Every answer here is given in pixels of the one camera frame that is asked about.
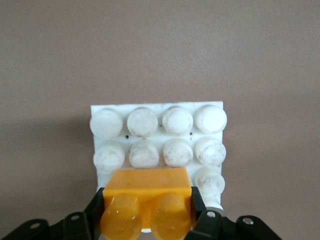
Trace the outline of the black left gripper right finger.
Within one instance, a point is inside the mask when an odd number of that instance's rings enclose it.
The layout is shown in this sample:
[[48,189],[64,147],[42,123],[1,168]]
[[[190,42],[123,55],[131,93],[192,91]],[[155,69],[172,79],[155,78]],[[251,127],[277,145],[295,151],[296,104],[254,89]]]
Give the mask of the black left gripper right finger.
[[197,187],[191,189],[191,240],[282,240],[260,218],[243,215],[233,222],[223,210],[206,207]]

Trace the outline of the yellow two-stud block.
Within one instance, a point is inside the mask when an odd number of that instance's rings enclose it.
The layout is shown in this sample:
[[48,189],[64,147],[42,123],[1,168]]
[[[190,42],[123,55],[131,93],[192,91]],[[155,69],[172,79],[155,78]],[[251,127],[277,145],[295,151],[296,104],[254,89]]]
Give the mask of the yellow two-stud block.
[[185,168],[116,170],[102,191],[107,240],[183,240],[192,228],[192,187]]

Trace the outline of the white studded base plate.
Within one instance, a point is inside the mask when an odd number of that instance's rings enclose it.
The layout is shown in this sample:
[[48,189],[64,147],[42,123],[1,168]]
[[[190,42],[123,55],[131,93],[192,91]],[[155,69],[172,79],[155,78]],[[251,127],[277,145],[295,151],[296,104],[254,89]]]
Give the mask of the white studded base plate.
[[220,208],[227,151],[222,101],[92,105],[98,187],[119,169],[185,168],[207,207]]

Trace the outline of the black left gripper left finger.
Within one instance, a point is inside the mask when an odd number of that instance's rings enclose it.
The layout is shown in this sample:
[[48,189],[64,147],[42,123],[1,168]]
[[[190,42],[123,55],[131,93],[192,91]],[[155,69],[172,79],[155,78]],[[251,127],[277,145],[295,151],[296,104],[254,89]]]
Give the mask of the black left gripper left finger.
[[100,188],[84,211],[73,212],[49,225],[45,219],[28,220],[0,240],[98,240],[104,213],[104,188]]

